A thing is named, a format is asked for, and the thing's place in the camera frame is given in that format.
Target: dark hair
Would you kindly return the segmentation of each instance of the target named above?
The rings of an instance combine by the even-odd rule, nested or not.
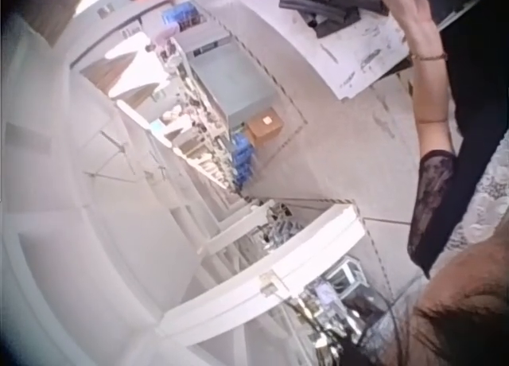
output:
[[[442,307],[437,310],[417,310],[420,318],[432,329],[432,335],[418,335],[415,339],[435,358],[427,365],[479,366],[509,364],[509,288],[502,294],[496,290],[480,292],[479,296],[492,296],[503,304],[500,308],[476,306]],[[349,339],[336,337],[343,352],[343,366],[410,366],[407,338],[395,338],[397,353],[394,361],[384,360],[366,350],[365,342],[354,345]]]

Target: cardboard box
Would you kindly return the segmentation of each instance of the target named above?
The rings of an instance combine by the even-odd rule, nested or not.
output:
[[[246,127],[248,139],[254,147],[258,147],[278,136],[283,128],[283,121],[271,108],[250,119]]]

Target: table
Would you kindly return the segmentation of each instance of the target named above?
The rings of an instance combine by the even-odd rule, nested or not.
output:
[[[200,0],[200,5],[226,6],[238,1],[292,44],[338,99],[359,94],[408,56],[403,32],[392,17],[361,11],[359,22],[318,40],[295,11],[279,9],[278,0]],[[430,1],[435,20],[444,28],[479,0]]]

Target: white wall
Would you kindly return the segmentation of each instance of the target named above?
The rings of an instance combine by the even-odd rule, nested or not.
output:
[[[99,0],[96,4],[90,6],[71,20],[56,42],[54,49],[58,54],[66,56],[68,63],[71,63],[89,46],[94,44],[106,33],[122,24],[125,20],[163,1],[165,0],[136,0],[133,2],[131,0]],[[101,19],[97,14],[97,10],[106,4],[111,4],[115,11],[108,17]],[[148,16],[147,20],[151,21],[152,18],[155,19],[157,16]],[[150,27],[147,28],[149,33],[153,32]],[[122,40],[123,38],[120,32],[114,33],[114,35],[108,38],[107,42],[96,48],[93,55],[96,59],[103,56],[107,50],[111,49]]]
[[[19,42],[2,68],[2,245],[18,271],[13,278],[2,261],[13,313],[2,330],[20,346],[37,343],[31,364],[115,364],[183,296],[196,250],[153,195],[106,97],[22,21],[14,29]],[[100,130],[127,156],[112,156],[118,148]]]

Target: black lace sleeve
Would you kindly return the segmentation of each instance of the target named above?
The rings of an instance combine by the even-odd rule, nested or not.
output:
[[[455,161],[455,155],[445,150],[430,151],[421,159],[417,197],[408,239],[408,254],[421,268],[422,254],[419,253],[418,244],[424,239],[431,216],[440,205],[444,192],[449,186],[454,174]]]

